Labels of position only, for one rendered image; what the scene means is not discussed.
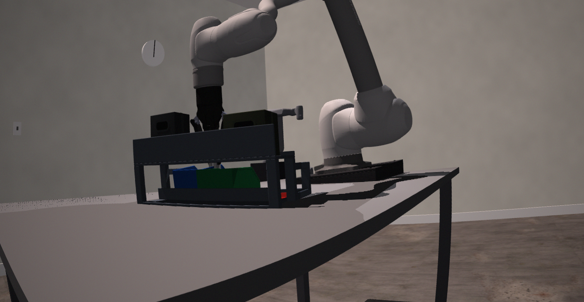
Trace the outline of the blue bin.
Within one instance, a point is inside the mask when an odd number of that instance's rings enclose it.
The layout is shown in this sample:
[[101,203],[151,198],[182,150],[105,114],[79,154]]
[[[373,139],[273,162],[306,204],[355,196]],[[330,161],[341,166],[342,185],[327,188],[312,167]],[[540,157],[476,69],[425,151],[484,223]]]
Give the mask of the blue bin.
[[198,188],[195,166],[172,170],[175,188]]

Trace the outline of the olive green tool case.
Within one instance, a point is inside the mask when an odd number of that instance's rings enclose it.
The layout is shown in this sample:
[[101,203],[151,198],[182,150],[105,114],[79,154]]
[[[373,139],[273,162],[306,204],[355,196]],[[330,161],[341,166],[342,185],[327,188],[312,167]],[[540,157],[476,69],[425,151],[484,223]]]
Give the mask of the olive green tool case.
[[254,125],[275,125],[276,155],[280,155],[277,114],[268,110],[255,110],[223,115],[224,129]]

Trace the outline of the green bin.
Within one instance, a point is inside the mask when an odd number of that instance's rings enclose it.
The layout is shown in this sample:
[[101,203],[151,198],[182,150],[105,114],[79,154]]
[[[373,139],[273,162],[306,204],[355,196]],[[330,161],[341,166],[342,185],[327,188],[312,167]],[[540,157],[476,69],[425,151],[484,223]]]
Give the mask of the green bin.
[[259,188],[260,179],[252,167],[196,170],[198,188]]

